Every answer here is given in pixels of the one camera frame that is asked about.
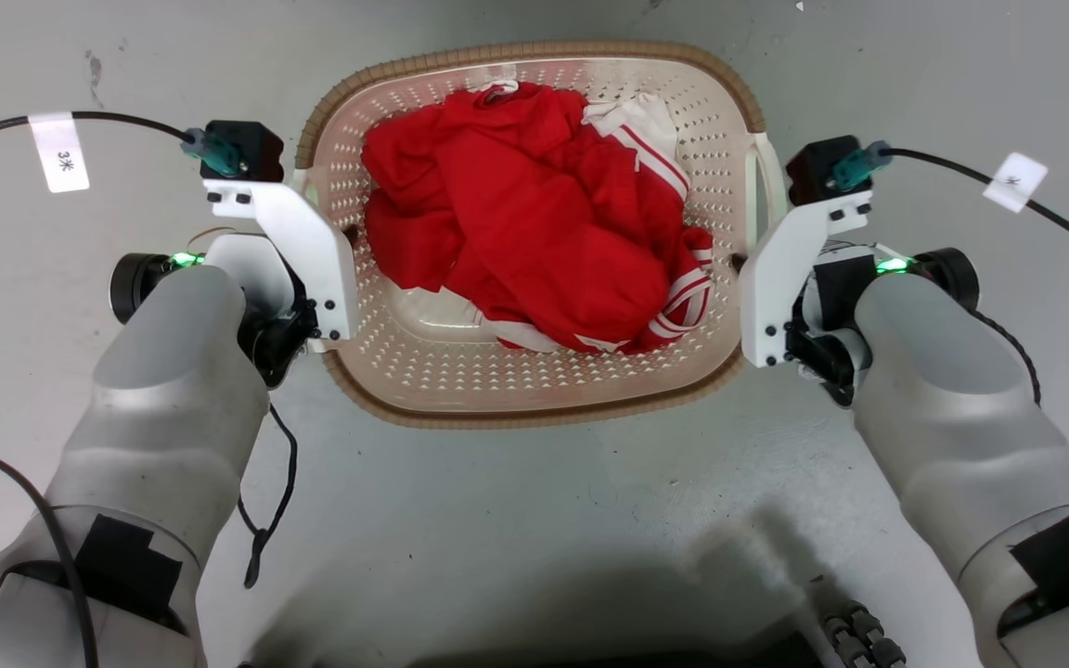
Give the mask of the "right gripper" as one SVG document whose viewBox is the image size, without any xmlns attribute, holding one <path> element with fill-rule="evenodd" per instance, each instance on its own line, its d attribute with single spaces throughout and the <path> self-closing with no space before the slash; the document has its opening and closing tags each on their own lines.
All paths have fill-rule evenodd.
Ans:
<svg viewBox="0 0 1069 668">
<path fill-rule="evenodd" d="M 731 253 L 729 266 L 742 271 L 745 254 Z M 786 354 L 840 407 L 852 406 L 872 364 L 856 325 L 856 308 L 877 278 L 874 255 L 817 257 L 786 325 Z"/>
</svg>

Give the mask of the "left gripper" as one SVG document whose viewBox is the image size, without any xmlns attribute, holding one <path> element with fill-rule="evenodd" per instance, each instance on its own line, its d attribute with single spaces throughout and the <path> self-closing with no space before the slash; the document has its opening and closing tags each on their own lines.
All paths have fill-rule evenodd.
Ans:
<svg viewBox="0 0 1069 668">
<path fill-rule="evenodd" d="M 356 226 L 343 228 L 342 233 L 352 247 L 359 244 Z M 303 281 L 267 237 L 224 234 L 213 240 L 205 263 L 238 283 L 246 302 L 238 346 L 264 385 L 280 386 L 305 343 L 321 331 L 316 302 L 306 296 Z"/>
</svg>

